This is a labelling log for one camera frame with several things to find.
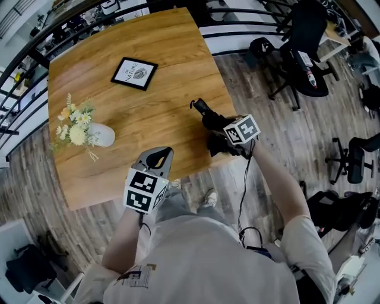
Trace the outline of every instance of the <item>black railing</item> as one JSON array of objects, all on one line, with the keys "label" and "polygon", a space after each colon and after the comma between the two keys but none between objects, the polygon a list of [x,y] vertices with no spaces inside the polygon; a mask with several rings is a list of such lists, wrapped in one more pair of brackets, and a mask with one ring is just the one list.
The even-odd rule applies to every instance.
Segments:
[{"label": "black railing", "polygon": [[[69,11],[64,12],[61,14],[57,19],[53,21],[52,24],[46,26],[40,33],[38,33],[34,39],[29,41],[22,50],[15,56],[15,58],[11,61],[11,63],[6,67],[5,71],[0,76],[0,89],[8,79],[8,77],[11,76],[11,74],[19,67],[19,65],[22,63],[22,61],[27,57],[31,57],[34,62],[30,65],[30,68],[21,75],[21,77],[18,79],[18,81],[14,84],[14,86],[9,91],[3,91],[0,90],[0,93],[5,95],[5,98],[0,102],[0,109],[4,108],[5,102],[9,98],[16,99],[14,104],[7,109],[7,112],[5,115],[0,119],[0,139],[4,136],[4,134],[7,134],[8,137],[3,140],[2,144],[0,145],[0,149],[4,146],[4,144],[9,140],[11,135],[17,135],[18,129],[20,126],[27,121],[33,114],[35,114],[43,105],[45,105],[48,101],[46,100],[42,104],[40,104],[38,107],[35,108],[34,111],[32,111],[26,118],[24,118],[20,123],[17,124],[17,126],[14,129],[11,129],[11,127],[14,125],[14,122],[17,119],[20,119],[21,115],[25,113],[25,111],[38,99],[40,98],[45,92],[47,92],[48,88],[44,88],[42,91],[40,91],[36,96],[34,96],[25,106],[23,106],[22,109],[20,109],[20,104],[23,98],[31,92],[35,86],[41,82],[44,78],[48,76],[48,71],[43,73],[38,79],[36,79],[31,86],[21,95],[16,96],[14,94],[14,91],[16,88],[25,80],[28,79],[33,71],[41,66],[45,67],[46,69],[49,69],[49,62],[52,60],[64,47],[71,47],[76,41],[84,34],[91,32],[95,27],[102,26],[105,23],[109,23],[110,21],[116,20],[116,18],[123,16],[127,13],[134,12],[141,10],[143,8],[151,8],[154,7],[154,9],[157,9],[158,5],[163,5],[165,7],[168,7],[168,3],[173,4],[172,0],[156,0],[151,1],[149,3],[137,5],[131,8],[124,9],[122,11],[113,12],[109,15],[101,15],[98,19],[95,20],[95,22],[91,23],[87,26],[82,26],[79,30],[74,31],[71,33],[68,37],[64,37],[60,41],[56,43],[56,45],[52,46],[51,49],[49,49],[44,55],[38,50],[38,47],[41,43],[45,41],[45,39],[50,36],[51,34],[55,33],[57,30],[61,30],[62,25],[68,23],[70,20],[72,20],[74,17],[81,15],[82,13],[94,8],[98,7],[101,3],[105,2],[105,0],[85,0],[82,3],[78,4],[77,6],[73,7]],[[285,4],[282,2],[278,2],[275,0],[267,0],[263,2],[271,2],[276,5],[283,5],[285,7],[289,7],[289,4]],[[239,13],[247,13],[247,14],[262,14],[262,15],[271,15],[273,17],[283,17],[286,18],[287,15],[283,13],[278,12],[270,12],[270,11],[260,11],[257,9],[240,9],[240,8],[220,8],[220,9],[207,9],[207,10],[198,10],[198,11],[191,11],[190,13],[193,15],[194,19],[197,20],[196,16],[197,14],[204,14],[204,13],[210,14],[212,12],[239,12]],[[259,21],[213,21],[210,19],[210,21],[205,23],[199,23],[198,27],[211,27],[211,26],[228,26],[228,25],[247,25],[247,26],[268,26],[268,27],[278,27],[278,23],[269,23],[269,22],[259,22]],[[247,31],[228,31],[228,32],[221,32],[221,33],[211,33],[211,34],[204,34],[203,37],[205,39],[207,38],[213,38],[213,37],[221,37],[221,36],[236,36],[236,35],[276,35],[276,36],[283,36],[283,33],[279,33],[277,31],[250,31],[247,28]],[[17,113],[16,116],[13,117],[13,121],[11,121],[7,126],[1,127],[1,125],[6,121],[7,117],[9,115],[14,113]]]}]

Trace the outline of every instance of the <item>sneaker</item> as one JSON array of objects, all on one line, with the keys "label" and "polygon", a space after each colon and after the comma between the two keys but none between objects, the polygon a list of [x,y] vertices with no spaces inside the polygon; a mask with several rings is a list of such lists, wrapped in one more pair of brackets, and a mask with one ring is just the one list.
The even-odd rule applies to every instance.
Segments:
[{"label": "sneaker", "polygon": [[172,188],[181,190],[181,180],[175,179],[175,180],[171,181],[169,184],[169,189],[172,189]]},{"label": "sneaker", "polygon": [[218,192],[214,188],[211,188],[207,191],[204,202],[201,204],[203,207],[213,206],[215,207],[216,202],[218,200]]}]

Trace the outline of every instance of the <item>office chair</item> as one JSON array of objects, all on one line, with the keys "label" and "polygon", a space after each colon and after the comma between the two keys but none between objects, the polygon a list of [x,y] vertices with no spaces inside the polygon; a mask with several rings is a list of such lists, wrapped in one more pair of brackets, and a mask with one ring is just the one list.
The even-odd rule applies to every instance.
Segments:
[{"label": "office chair", "polygon": [[[289,41],[279,49],[283,59],[282,66],[274,67],[268,64],[271,72],[284,78],[285,82],[275,92],[268,94],[269,99],[274,100],[277,93],[290,86],[296,100],[296,106],[292,109],[297,111],[300,109],[297,92],[311,97],[327,96],[328,88],[324,76],[332,73],[339,81],[339,76],[330,62],[327,62],[327,69],[320,69],[315,64],[320,61],[316,52],[327,27],[326,17],[326,9],[316,0],[301,0],[292,6],[292,11],[287,18],[288,22],[292,21],[292,28],[284,37],[289,37]],[[316,79],[317,88],[310,84],[306,74],[307,67],[302,62],[298,51],[307,53],[312,60],[313,66],[310,70]]]},{"label": "office chair", "polygon": [[56,278],[56,272],[49,260],[34,245],[27,245],[16,251],[21,254],[17,259],[7,262],[6,278],[18,292],[25,291],[31,294],[38,284],[50,280],[45,286],[49,286]]},{"label": "office chair", "polygon": [[[307,199],[305,182],[301,181],[300,186],[304,187]],[[371,227],[380,201],[372,197],[372,192],[346,192],[345,197],[340,198],[338,193],[328,190],[317,192],[307,203],[314,225],[320,228],[319,237],[323,237],[332,229],[347,231],[355,223],[363,229]]]},{"label": "office chair", "polygon": [[373,161],[371,164],[365,162],[364,151],[374,152],[380,148],[380,133],[364,140],[363,138],[354,137],[349,142],[349,148],[343,149],[340,139],[335,137],[333,143],[338,143],[340,159],[326,158],[325,162],[339,163],[337,176],[330,183],[334,185],[341,175],[347,175],[349,183],[361,183],[363,180],[364,168],[371,170],[373,178]]}]

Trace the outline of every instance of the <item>flower vase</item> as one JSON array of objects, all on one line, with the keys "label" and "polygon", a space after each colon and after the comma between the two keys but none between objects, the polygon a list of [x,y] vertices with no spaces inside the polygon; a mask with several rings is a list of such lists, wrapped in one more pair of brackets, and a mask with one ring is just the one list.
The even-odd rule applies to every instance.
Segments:
[{"label": "flower vase", "polygon": [[109,147],[115,142],[114,130],[101,123],[91,122],[88,127],[88,134],[92,136],[94,145]]}]

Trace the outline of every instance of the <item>framed picture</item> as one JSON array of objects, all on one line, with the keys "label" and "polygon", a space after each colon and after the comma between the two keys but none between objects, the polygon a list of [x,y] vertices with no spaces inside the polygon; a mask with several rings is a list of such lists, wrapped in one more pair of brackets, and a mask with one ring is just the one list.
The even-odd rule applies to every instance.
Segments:
[{"label": "framed picture", "polygon": [[151,62],[124,57],[111,82],[146,91],[157,67]]}]

